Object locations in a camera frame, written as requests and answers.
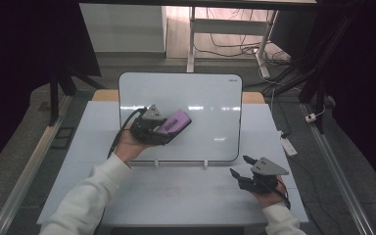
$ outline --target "whiteboard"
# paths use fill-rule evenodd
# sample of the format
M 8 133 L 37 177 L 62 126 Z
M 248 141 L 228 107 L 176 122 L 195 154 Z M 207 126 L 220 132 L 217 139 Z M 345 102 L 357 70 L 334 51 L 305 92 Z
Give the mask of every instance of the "whiteboard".
M 242 102 L 240 76 L 126 72 L 118 79 L 118 90 L 120 125 L 134 110 L 153 104 L 164 118 L 183 110 L 192 120 L 169 144 L 144 151 L 138 162 L 230 162 L 237 158 Z

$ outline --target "white wall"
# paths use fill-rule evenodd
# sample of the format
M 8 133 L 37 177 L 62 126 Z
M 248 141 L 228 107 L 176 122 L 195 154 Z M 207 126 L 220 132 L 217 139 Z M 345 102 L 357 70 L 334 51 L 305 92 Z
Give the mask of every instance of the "white wall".
M 164 52 L 162 6 L 80 4 L 95 52 Z

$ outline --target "white tabletop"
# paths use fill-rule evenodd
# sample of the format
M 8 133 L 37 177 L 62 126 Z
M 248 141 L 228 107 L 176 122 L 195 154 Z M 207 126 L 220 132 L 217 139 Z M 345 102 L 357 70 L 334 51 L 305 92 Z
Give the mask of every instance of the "white tabletop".
M 86 178 L 93 165 L 106 160 L 119 129 L 117 102 L 89 102 L 69 152 L 38 218 L 55 212 L 68 191 Z M 289 165 L 267 105 L 243 105 L 239 156 L 266 157 Z M 103 223 L 110 226 L 243 226 L 265 223 L 258 201 L 240 190 L 233 167 L 252 176 L 251 166 L 237 158 L 231 166 L 134 166 L 113 201 Z M 293 174 L 284 176 L 292 213 L 308 222 Z

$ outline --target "purple phone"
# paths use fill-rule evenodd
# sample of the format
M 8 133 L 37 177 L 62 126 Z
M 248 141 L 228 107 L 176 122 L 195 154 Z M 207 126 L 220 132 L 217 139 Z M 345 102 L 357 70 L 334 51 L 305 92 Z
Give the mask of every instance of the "purple phone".
M 164 124 L 158 127 L 155 132 L 160 134 L 179 133 L 190 123 L 191 119 L 187 114 L 182 110 L 178 110 L 172 117 L 168 118 Z

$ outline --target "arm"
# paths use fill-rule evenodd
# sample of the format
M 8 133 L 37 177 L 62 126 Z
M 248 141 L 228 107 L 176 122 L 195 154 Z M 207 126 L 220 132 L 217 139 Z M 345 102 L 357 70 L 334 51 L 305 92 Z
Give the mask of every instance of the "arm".
M 124 131 L 115 152 L 66 194 L 57 211 L 42 224 L 40 234 L 92 234 L 121 179 L 130 172 L 126 163 L 148 147 Z
M 282 178 L 278 176 L 278 179 L 283 183 Z M 285 194 L 286 189 L 283 184 L 279 183 L 277 190 Z M 299 220 L 294 217 L 291 212 L 286 208 L 283 203 L 283 199 L 275 193 L 260 195 L 252 193 L 261 206 L 263 207 L 263 213 L 267 218 L 266 232 L 268 235 L 301 235 L 305 234 L 299 228 Z

